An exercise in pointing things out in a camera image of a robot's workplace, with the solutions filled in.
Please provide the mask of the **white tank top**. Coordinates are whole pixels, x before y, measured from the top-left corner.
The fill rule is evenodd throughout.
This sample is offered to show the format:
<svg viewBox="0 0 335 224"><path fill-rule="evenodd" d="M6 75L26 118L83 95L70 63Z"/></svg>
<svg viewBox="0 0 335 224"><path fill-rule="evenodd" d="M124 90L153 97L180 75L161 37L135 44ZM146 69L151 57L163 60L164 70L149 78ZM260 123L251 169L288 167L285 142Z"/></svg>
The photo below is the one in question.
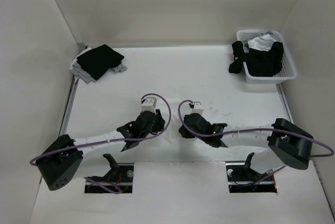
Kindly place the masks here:
<svg viewBox="0 0 335 224"><path fill-rule="evenodd" d="M169 103L171 108L171 121L167 130L161 135L161 137L168 143L174 144L184 140L178 131L182 124L179 119L177 109L182 100L180 98L167 98L166 101ZM158 109L161 111L162 117L167 122L169 119L169 111L166 104L162 100L158 101Z"/></svg>

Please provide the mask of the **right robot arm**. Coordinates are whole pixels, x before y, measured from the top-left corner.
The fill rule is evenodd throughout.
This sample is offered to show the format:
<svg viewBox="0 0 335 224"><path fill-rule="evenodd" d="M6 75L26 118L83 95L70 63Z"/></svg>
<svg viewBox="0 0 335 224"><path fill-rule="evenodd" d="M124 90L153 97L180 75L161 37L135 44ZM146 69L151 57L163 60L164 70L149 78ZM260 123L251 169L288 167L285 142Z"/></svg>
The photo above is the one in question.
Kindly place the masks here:
<svg viewBox="0 0 335 224"><path fill-rule="evenodd" d="M306 170L312 149L312 136L283 118L276 119L269 129L256 131L233 128L225 123L211 124L202 115L185 115L179 128L182 138L198 138L213 148L259 147L261 152L248 154L244 166L235 169L235 176L259 181L270 170L288 166Z"/></svg>

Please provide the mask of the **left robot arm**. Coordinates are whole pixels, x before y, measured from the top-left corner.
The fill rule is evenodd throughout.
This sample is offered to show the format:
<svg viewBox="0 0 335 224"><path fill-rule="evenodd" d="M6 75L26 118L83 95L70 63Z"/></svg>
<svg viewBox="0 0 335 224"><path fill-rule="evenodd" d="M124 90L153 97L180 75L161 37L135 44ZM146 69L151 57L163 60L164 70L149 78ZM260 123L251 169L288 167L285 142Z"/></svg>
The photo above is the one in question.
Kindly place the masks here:
<svg viewBox="0 0 335 224"><path fill-rule="evenodd" d="M31 164L38 168L50 191L59 190L78 177L110 182L118 170L111 153L137 147L163 133L167 125L160 110L142 111L134 121L104 135L82 139L61 135Z"/></svg>

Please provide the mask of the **black tank top hanging out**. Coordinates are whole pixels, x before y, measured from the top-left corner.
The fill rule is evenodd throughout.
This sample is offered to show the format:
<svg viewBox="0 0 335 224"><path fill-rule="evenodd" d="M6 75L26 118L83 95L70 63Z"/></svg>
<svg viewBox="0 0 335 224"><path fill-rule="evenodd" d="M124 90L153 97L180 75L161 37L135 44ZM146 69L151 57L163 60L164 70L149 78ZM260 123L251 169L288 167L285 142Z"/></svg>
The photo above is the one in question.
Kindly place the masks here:
<svg viewBox="0 0 335 224"><path fill-rule="evenodd" d="M236 41L232 45L233 50L233 62L229 65L229 73L239 74L243 69L243 63L247 58L247 53L244 51L244 47L241 41Z"/></svg>

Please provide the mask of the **black garments in basket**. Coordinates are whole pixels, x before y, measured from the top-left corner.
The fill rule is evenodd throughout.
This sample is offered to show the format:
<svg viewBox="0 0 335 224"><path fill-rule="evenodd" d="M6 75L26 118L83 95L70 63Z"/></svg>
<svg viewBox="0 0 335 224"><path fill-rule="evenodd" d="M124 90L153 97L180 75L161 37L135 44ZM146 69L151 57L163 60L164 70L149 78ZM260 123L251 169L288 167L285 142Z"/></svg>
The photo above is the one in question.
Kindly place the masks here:
<svg viewBox="0 0 335 224"><path fill-rule="evenodd" d="M251 76L272 77L282 70L284 47L274 42L269 51L250 49L245 61Z"/></svg>

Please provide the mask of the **white plastic laundry basket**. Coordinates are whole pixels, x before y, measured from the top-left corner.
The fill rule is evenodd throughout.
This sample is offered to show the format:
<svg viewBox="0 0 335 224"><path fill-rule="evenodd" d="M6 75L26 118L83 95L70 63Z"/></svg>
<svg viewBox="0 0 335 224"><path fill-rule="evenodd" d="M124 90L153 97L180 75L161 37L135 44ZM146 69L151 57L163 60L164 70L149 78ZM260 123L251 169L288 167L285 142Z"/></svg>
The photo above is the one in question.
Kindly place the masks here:
<svg viewBox="0 0 335 224"><path fill-rule="evenodd" d="M266 29L245 29L236 32L236 37L238 41L249 41L255 36L260 36L261 34L271 33L276 39L278 39L284 47L284 53L282 58L282 69L279 73L273 77L258 77L252 76L249 73L247 64L243 63L245 82L248 84L281 84L284 81L293 80L297 76L297 69L291 53L289 52L284 37L276 30L266 30Z"/></svg>

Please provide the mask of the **white garment in basket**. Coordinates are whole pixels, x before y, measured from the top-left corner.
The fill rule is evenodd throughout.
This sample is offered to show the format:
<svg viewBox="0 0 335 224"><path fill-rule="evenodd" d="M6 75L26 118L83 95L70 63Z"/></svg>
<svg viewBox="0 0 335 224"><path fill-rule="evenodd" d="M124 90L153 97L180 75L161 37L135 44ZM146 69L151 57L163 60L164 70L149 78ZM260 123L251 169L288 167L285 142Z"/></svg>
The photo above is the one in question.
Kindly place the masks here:
<svg viewBox="0 0 335 224"><path fill-rule="evenodd" d="M247 42L249 49L254 49L258 51L270 51L273 43L277 42L275 38L270 34L264 34L256 36L255 38Z"/></svg>

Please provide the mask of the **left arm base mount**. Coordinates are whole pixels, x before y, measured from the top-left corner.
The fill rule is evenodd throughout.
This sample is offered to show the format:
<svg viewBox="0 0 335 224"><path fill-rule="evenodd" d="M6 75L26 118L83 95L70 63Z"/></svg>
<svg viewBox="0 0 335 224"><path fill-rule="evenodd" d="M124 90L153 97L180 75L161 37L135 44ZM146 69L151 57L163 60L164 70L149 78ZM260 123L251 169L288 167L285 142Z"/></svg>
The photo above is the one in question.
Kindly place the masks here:
<svg viewBox="0 0 335 224"><path fill-rule="evenodd" d="M104 154L109 170L102 176L91 176L85 182L84 193L131 194L133 188L134 163L117 163L111 154Z"/></svg>

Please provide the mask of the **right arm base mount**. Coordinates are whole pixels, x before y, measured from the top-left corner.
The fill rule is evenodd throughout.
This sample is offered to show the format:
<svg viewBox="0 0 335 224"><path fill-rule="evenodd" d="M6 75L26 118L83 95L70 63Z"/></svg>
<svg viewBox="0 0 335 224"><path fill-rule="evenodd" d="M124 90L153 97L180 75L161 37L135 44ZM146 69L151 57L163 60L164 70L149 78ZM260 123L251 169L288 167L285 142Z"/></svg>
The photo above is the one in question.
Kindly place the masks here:
<svg viewBox="0 0 335 224"><path fill-rule="evenodd" d="M227 180L230 193L277 193L274 177L259 174L250 168L254 152L247 156L244 163L227 163Z"/></svg>

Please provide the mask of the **left metal table rail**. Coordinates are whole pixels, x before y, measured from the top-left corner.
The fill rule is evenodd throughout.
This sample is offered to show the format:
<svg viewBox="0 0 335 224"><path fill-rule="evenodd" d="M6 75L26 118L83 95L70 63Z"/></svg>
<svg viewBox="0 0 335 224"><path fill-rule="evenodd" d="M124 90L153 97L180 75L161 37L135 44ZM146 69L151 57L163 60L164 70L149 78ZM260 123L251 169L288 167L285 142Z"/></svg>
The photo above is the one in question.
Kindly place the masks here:
<svg viewBox="0 0 335 224"><path fill-rule="evenodd" d="M54 143L59 136L65 134L66 129L68 127L68 122L69 122L69 118L70 118L70 114L71 114L71 110L72 110L72 106L73 106L73 102L74 102L74 98L75 98L75 94L77 90L77 85L79 81L79 79L71 71L70 71L70 78L71 78L70 79L71 83L70 83L70 86L67 92L66 103L65 103L63 114L61 117L60 127L58 130L58 133L55 135L55 139L52 140L50 143Z"/></svg>

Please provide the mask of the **metal table rail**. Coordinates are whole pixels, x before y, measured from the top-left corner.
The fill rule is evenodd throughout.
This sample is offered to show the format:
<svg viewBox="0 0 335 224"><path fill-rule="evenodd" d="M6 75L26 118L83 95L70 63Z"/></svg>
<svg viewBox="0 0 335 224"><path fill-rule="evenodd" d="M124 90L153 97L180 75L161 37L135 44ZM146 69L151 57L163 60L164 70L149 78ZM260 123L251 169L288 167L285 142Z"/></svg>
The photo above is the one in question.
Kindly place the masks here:
<svg viewBox="0 0 335 224"><path fill-rule="evenodd" d="M283 87L281 84L276 84L276 88L277 88L277 92L279 94L281 103L282 103L282 107L284 108L285 111L285 116L287 118L288 121L290 121L291 123L294 123L292 114L291 114L291 110L289 108L288 102L287 102L287 98L285 96Z"/></svg>
<svg viewBox="0 0 335 224"><path fill-rule="evenodd" d="M72 106L73 106L73 102L74 102L74 98L75 98L75 94L77 90L77 85L79 81L79 79L71 71L70 71L70 78L71 78L70 79L71 83L70 83L70 86L67 92L66 103L65 103L63 114L61 117L60 127L58 130L58 133L55 135L55 139L52 140L50 143L54 143L59 136L65 134L66 129L68 127L68 122L69 122L69 118L70 118L70 114L71 114L71 110L72 110Z"/></svg>

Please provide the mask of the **right metal table rail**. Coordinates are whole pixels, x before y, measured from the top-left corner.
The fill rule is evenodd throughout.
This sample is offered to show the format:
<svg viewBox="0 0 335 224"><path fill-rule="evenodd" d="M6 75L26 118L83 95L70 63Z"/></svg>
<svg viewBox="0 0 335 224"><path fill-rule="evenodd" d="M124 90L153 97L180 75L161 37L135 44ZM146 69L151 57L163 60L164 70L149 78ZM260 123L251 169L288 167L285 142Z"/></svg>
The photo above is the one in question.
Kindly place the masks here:
<svg viewBox="0 0 335 224"><path fill-rule="evenodd" d="M287 102L287 98L285 96L283 87L281 84L276 84L276 88L277 88L277 92L279 94L281 103L282 103L282 107L284 108L285 111L285 116L287 118L288 121L290 121L291 123L294 123L292 114L291 114L291 110L289 108L288 102Z"/></svg>

